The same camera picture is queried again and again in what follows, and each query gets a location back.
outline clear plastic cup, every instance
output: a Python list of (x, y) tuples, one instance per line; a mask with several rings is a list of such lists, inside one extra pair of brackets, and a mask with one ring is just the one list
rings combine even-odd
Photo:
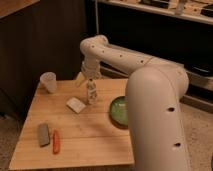
[(40, 76), (40, 82), (49, 93), (55, 93), (57, 89), (56, 74), (54, 72), (45, 72)]

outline wooden table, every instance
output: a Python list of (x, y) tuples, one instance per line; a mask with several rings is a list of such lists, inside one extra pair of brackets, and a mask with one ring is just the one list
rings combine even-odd
[[(111, 101), (124, 95), (126, 80), (96, 80), (98, 99), (75, 114), (66, 106), (71, 97), (86, 103), (86, 88), (74, 81), (58, 81), (55, 94), (39, 85), (13, 154), (10, 170), (126, 165), (133, 163), (128, 130), (116, 128), (108, 116)], [(52, 154), (52, 142), (40, 148), (37, 126), (46, 122), (52, 137), (59, 130), (61, 151)]]

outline cabinet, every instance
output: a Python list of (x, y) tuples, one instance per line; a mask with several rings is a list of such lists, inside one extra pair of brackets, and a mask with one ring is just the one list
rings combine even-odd
[(24, 119), (43, 72), (74, 78), (85, 36), (84, 0), (42, 0), (1, 18), (0, 112)]

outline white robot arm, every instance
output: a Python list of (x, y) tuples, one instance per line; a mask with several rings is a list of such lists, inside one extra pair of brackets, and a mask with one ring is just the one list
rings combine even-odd
[(100, 61), (130, 75), (126, 105), (136, 171), (191, 171), (179, 99), (188, 77), (178, 64), (112, 46), (105, 36), (85, 39), (82, 72), (100, 78)]

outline metal shelf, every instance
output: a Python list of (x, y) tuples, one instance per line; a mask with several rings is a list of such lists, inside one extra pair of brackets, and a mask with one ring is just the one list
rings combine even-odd
[(183, 20), (189, 20), (189, 21), (213, 25), (213, 18), (211, 17), (205, 17), (201, 15), (191, 15), (191, 14), (186, 14), (184, 12), (181, 14), (176, 14), (175, 12), (176, 9), (163, 9), (163, 8), (149, 6), (149, 5), (134, 4), (134, 3), (128, 3), (124, 1), (118, 1), (118, 0), (98, 0), (98, 1), (101, 3), (110, 4), (110, 5), (116, 5), (116, 6), (135, 9), (139, 11), (145, 11), (149, 13), (165, 15), (165, 16), (179, 18)]

